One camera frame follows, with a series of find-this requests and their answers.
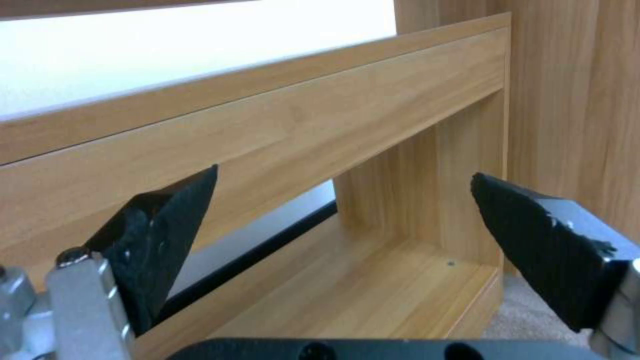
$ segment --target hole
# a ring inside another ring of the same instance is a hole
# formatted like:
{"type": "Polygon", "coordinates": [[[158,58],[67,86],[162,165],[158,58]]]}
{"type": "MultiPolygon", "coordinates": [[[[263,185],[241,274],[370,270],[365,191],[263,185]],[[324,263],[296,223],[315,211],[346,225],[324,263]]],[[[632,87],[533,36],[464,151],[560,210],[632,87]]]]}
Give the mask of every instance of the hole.
{"type": "Polygon", "coordinates": [[[327,344],[310,343],[302,348],[298,360],[336,360],[335,351],[327,344]]]}
{"type": "Polygon", "coordinates": [[[444,349],[445,360],[484,360],[478,350],[465,343],[449,344],[444,349]]]}

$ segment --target carpet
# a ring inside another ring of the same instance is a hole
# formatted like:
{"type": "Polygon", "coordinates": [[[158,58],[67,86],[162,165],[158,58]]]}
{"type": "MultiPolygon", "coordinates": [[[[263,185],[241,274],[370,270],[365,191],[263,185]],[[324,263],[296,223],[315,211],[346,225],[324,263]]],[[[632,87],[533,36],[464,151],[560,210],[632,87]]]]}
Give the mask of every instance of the carpet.
{"type": "Polygon", "coordinates": [[[571,331],[521,277],[504,276],[504,302],[485,339],[556,340],[588,348],[589,331],[571,331]]]}

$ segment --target wooden panel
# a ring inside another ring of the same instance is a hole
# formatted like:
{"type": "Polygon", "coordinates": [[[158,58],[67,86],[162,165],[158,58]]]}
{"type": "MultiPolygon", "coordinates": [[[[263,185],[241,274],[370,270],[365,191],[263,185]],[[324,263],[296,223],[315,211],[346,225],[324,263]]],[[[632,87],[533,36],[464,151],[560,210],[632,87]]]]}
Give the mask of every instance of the wooden panel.
{"type": "Polygon", "coordinates": [[[439,245],[437,167],[430,128],[333,179],[340,217],[439,245]]]}
{"type": "Polygon", "coordinates": [[[480,338],[491,323],[493,314],[502,303],[502,272],[482,289],[475,301],[469,304],[464,316],[447,334],[449,339],[480,338]]]}
{"type": "Polygon", "coordinates": [[[508,20],[496,15],[114,99],[94,99],[74,111],[0,119],[0,164],[495,30],[507,26],[508,20]]]}
{"type": "Polygon", "coordinates": [[[640,243],[640,3],[600,1],[593,52],[576,198],[640,243]]]}
{"type": "MultiPolygon", "coordinates": [[[[396,0],[396,9],[401,1],[413,0],[396,0]]],[[[640,136],[640,5],[486,4],[488,11],[501,7],[513,14],[509,179],[576,199],[640,241],[640,143],[634,140],[640,136]]],[[[466,10],[450,14],[434,26],[468,19],[466,10]]]]}
{"type": "Polygon", "coordinates": [[[443,338],[478,300],[497,299],[496,277],[495,267],[452,266],[427,241],[346,229],[333,216],[138,338],[136,354],[164,359],[225,336],[443,338]]]}
{"type": "Polygon", "coordinates": [[[399,34],[508,11],[507,0],[394,0],[399,34]]]}
{"type": "Polygon", "coordinates": [[[498,245],[468,189],[477,171],[503,173],[503,114],[500,92],[336,177],[340,216],[499,265],[498,245]]]}
{"type": "Polygon", "coordinates": [[[227,3],[221,0],[0,0],[0,19],[114,12],[190,4],[227,3]]]}
{"type": "MultiPolygon", "coordinates": [[[[438,26],[454,24],[469,19],[481,18],[487,15],[496,14],[507,11],[509,8],[506,0],[394,0],[396,9],[396,28],[398,33],[409,33],[413,31],[422,31],[424,29],[435,28],[438,26]]],[[[507,57],[511,54],[511,50],[506,51],[507,57]]],[[[505,84],[509,86],[509,65],[510,61],[506,61],[507,67],[505,74],[507,76],[505,84]]],[[[503,132],[504,144],[502,170],[499,175],[503,179],[508,176],[507,166],[507,144],[509,140],[509,96],[504,100],[504,124],[503,132]]],[[[447,128],[436,129],[441,137],[455,136],[449,134],[447,128]]],[[[506,261],[505,269],[508,272],[516,272],[515,267],[506,261]]]]}
{"type": "Polygon", "coordinates": [[[41,279],[35,269],[84,242],[134,194],[221,163],[195,249],[212,243],[500,90],[506,35],[494,30],[0,167],[0,262],[41,279]]]}
{"type": "Polygon", "coordinates": [[[484,226],[471,195],[478,171],[503,171],[504,92],[438,123],[436,133],[440,246],[456,258],[499,265],[500,247],[484,226]]]}

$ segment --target screw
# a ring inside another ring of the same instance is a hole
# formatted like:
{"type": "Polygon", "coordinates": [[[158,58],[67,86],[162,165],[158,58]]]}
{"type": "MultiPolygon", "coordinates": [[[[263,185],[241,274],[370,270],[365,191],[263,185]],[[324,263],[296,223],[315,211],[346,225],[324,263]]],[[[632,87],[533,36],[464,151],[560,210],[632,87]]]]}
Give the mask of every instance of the screw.
{"type": "Polygon", "coordinates": [[[56,258],[56,267],[59,269],[77,264],[81,261],[91,258],[91,251],[84,246],[72,247],[58,255],[56,258]]]}

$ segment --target wooden shelf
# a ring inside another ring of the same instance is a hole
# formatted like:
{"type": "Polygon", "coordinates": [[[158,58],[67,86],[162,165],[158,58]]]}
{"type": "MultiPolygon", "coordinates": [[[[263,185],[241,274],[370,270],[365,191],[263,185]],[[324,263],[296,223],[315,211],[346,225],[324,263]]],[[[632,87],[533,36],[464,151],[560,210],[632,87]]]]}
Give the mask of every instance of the wooden shelf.
{"type": "Polygon", "coordinates": [[[499,303],[483,301],[501,296],[498,277],[427,241],[346,229],[335,215],[140,337],[137,353],[164,358],[231,336],[447,338],[462,327],[469,336],[486,325],[477,313],[493,313],[475,307],[499,303]]]}

